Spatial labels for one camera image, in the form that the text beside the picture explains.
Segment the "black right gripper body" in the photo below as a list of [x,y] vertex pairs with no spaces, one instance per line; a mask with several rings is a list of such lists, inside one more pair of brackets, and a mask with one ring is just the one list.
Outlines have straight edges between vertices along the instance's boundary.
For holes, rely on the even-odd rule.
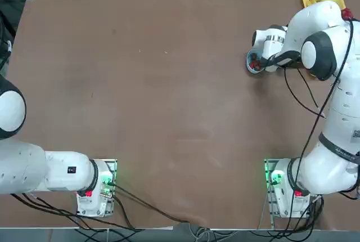
[[298,59],[300,56],[300,52],[298,51],[286,51],[283,53],[275,53],[271,55],[269,58],[261,57],[260,66],[261,67],[269,67],[272,65],[282,66],[287,64],[292,60]]

